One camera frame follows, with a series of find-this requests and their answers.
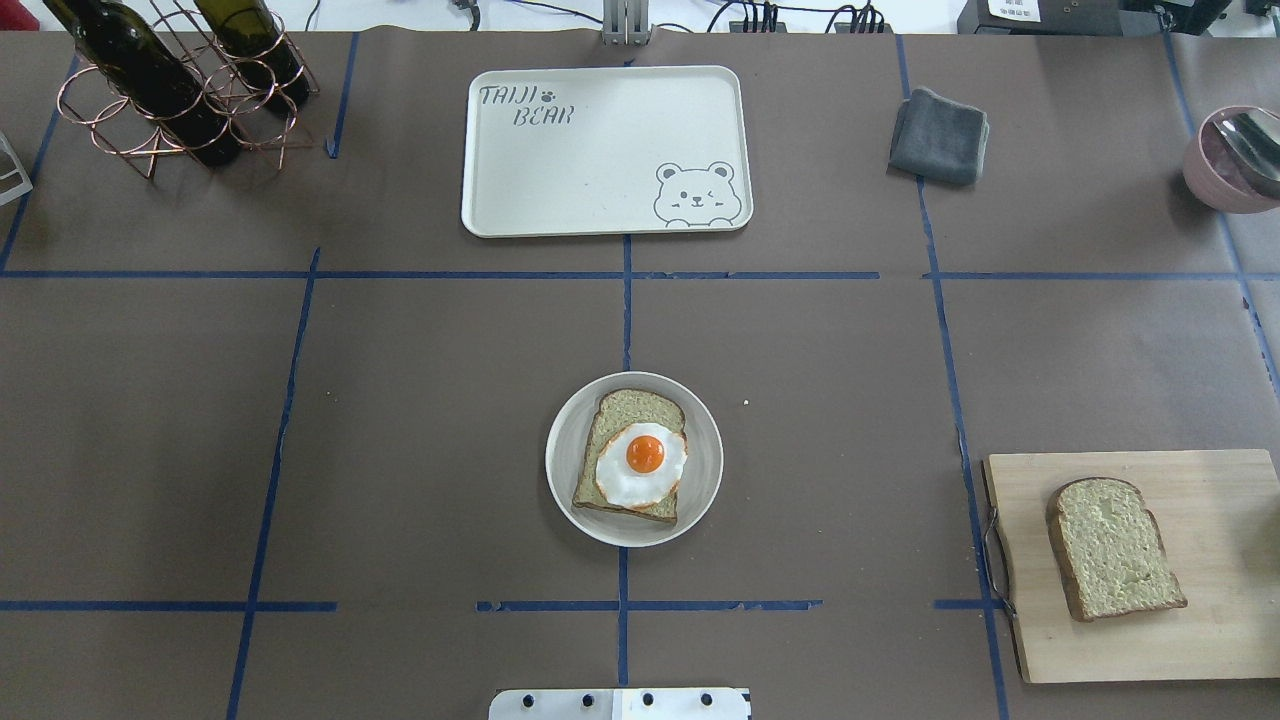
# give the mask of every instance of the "dark green wine bottle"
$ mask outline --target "dark green wine bottle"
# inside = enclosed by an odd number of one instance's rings
[[[253,90],[265,91],[271,86],[274,74],[280,91],[296,108],[306,104],[307,96],[311,95],[311,83],[302,72],[302,63],[282,40],[280,31],[262,0],[196,0],[196,6],[228,53],[237,58],[255,58],[262,63],[237,64],[246,83]],[[289,104],[278,95],[266,101],[266,108],[278,115],[285,115],[291,110]]]
[[[45,0],[76,45],[111,83],[205,165],[225,165],[241,146],[218,101],[137,13],[108,0]]]

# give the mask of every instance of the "round plate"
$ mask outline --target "round plate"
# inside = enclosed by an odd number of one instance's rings
[[[586,436],[600,398],[622,388],[648,389],[672,400],[685,411],[689,461],[676,495],[676,524],[621,512],[573,507],[573,491],[582,471]],[[547,438],[547,482],[556,505],[570,523],[593,538],[622,547],[648,547],[680,537],[703,518],[719,491],[724,447],[707,406],[685,386],[653,373],[617,373],[589,383],[561,407]]]

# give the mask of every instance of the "egg yolk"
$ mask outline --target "egg yolk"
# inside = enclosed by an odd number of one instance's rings
[[[653,473],[662,466],[667,454],[662,441],[653,436],[640,436],[627,446],[627,465],[636,473]]]

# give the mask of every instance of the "gray towel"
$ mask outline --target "gray towel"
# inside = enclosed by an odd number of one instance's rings
[[[982,177],[989,129],[987,113],[916,87],[897,109],[888,164],[929,179],[973,184]]]

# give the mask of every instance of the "bread slice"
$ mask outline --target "bread slice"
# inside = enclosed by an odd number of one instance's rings
[[[676,493],[680,486],[672,488],[666,497],[644,510],[632,510],[613,505],[595,486],[595,461],[609,438],[632,423],[658,423],[673,433],[685,433],[685,413],[666,397],[646,389],[616,389],[600,398],[600,410],[591,420],[591,433],[586,438],[586,455],[582,459],[582,473],[577,478],[573,492],[575,507],[626,512],[660,523],[676,521]]]
[[[1156,516],[1133,484],[1115,478],[1068,483],[1050,498],[1047,519],[1073,619],[1187,607]]]

